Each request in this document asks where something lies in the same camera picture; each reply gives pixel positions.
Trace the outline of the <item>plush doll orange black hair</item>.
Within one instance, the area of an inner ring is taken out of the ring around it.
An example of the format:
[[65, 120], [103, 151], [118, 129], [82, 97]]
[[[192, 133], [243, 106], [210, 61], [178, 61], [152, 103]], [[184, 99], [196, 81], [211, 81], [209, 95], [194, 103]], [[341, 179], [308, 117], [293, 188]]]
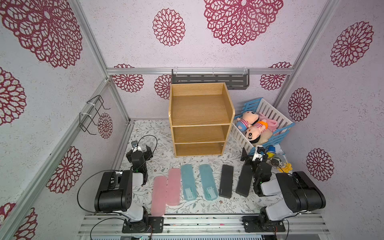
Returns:
[[268, 124], [264, 121], [259, 121], [245, 131], [245, 137], [247, 140], [255, 144], [260, 140], [263, 132], [268, 128]]

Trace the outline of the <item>grey metal wall shelf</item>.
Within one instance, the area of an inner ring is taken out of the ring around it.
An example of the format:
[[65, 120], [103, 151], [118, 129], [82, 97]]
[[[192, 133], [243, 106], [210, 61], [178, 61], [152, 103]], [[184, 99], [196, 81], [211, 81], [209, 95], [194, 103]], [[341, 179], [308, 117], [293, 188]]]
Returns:
[[228, 90], [246, 90], [250, 85], [250, 70], [241, 74], [178, 74], [172, 70], [172, 84], [225, 83]]

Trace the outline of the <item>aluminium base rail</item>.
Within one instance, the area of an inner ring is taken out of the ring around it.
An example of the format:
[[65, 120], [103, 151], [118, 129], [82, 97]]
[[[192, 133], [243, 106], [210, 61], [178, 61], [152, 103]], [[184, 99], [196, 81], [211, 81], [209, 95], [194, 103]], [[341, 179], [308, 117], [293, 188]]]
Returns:
[[120, 217], [85, 216], [77, 240], [330, 240], [331, 233], [320, 214], [288, 218], [270, 232], [256, 224], [256, 214], [165, 215], [151, 220], [144, 232], [136, 233]]

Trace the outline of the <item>teal pencil case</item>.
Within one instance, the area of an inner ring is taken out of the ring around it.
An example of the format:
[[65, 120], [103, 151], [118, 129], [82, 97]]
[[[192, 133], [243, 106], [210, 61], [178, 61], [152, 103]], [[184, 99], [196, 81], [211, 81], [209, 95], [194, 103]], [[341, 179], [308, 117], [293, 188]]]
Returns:
[[197, 188], [194, 177], [194, 169], [190, 164], [182, 165], [181, 167], [181, 178], [183, 185], [183, 195], [184, 199], [189, 201], [194, 201], [197, 199]]
[[215, 179], [213, 176], [213, 170], [210, 165], [203, 164], [199, 166], [202, 187], [205, 199], [207, 201], [214, 201], [218, 198], [219, 194], [217, 191]]

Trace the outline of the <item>blue white toy crib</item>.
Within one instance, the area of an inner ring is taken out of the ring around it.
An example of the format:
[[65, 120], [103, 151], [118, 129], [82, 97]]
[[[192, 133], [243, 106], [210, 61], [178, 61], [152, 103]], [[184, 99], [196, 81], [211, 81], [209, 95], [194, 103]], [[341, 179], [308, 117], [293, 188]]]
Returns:
[[256, 146], [280, 144], [295, 124], [263, 98], [243, 105], [241, 113], [235, 117], [230, 137], [253, 154]]

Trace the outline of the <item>pink pencil case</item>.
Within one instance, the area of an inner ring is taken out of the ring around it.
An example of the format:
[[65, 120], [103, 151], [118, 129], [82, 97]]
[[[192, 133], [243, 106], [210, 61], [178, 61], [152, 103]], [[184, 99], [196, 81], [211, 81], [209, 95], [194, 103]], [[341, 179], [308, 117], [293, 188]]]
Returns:
[[160, 176], [154, 179], [151, 215], [162, 217], [166, 212], [167, 177]]
[[177, 206], [180, 203], [181, 195], [181, 169], [172, 168], [169, 171], [167, 183], [166, 204]]

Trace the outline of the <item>black pencil case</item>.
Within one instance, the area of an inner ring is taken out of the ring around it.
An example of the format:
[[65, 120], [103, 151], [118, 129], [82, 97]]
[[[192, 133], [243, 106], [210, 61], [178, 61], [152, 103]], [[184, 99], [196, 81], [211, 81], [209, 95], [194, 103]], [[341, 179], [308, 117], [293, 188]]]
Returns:
[[223, 165], [219, 187], [219, 196], [230, 199], [232, 197], [234, 167]]
[[236, 193], [240, 196], [248, 197], [251, 189], [252, 179], [252, 167], [250, 165], [244, 164], [236, 187]]

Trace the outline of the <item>pile of small toys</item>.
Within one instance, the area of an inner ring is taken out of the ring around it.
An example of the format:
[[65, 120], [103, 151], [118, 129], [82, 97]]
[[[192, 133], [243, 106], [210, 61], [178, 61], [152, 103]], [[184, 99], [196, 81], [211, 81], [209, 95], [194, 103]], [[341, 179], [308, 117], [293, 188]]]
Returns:
[[267, 147], [267, 163], [276, 168], [280, 173], [292, 173], [292, 164], [288, 162], [279, 146]]

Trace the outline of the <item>plush doll blue striped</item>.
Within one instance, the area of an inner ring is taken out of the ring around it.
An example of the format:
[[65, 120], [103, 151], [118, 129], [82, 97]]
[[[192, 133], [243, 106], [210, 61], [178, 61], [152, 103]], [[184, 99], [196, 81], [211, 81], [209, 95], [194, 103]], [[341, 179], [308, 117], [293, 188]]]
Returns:
[[259, 121], [259, 115], [253, 111], [244, 112], [240, 118], [236, 119], [236, 127], [245, 132], [248, 128]]

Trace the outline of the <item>wooden three-tier shelf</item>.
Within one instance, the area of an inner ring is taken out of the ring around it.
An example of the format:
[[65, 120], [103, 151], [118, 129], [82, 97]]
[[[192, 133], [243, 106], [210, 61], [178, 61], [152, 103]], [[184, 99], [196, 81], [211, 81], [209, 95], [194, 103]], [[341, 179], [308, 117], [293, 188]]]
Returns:
[[222, 155], [234, 117], [226, 84], [172, 84], [169, 121], [175, 156]]

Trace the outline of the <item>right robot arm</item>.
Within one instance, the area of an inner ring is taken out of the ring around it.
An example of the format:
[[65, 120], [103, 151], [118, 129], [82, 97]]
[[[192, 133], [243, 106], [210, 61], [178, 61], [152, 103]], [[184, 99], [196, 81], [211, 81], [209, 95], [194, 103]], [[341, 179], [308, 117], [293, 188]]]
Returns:
[[251, 189], [259, 197], [282, 195], [282, 200], [263, 207], [257, 216], [243, 217], [247, 233], [285, 232], [284, 221], [299, 214], [323, 209], [326, 198], [306, 173], [277, 173], [272, 178], [272, 166], [263, 147], [257, 147], [253, 154], [242, 149], [244, 165], [238, 180], [236, 192], [247, 197]]

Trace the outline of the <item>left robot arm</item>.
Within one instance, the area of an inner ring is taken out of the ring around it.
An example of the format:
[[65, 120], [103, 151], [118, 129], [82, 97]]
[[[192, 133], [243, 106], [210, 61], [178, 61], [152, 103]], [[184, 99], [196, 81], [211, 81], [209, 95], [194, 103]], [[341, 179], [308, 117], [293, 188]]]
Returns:
[[133, 167], [131, 170], [103, 173], [94, 201], [95, 210], [98, 213], [119, 214], [123, 220], [124, 234], [163, 232], [164, 218], [150, 217], [146, 208], [133, 200], [133, 187], [147, 183], [147, 161], [152, 157], [150, 147], [147, 146], [143, 151], [136, 146], [127, 154]]

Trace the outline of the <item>pink plush rabbit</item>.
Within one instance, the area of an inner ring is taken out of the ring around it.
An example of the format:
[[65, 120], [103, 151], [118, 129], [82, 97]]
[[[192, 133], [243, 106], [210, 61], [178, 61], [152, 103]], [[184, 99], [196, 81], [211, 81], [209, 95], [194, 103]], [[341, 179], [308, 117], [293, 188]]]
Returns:
[[262, 113], [259, 113], [259, 120], [266, 122], [268, 124], [268, 129], [271, 132], [276, 131], [277, 128], [279, 127], [279, 123], [276, 120], [269, 119], [265, 115], [263, 115]]

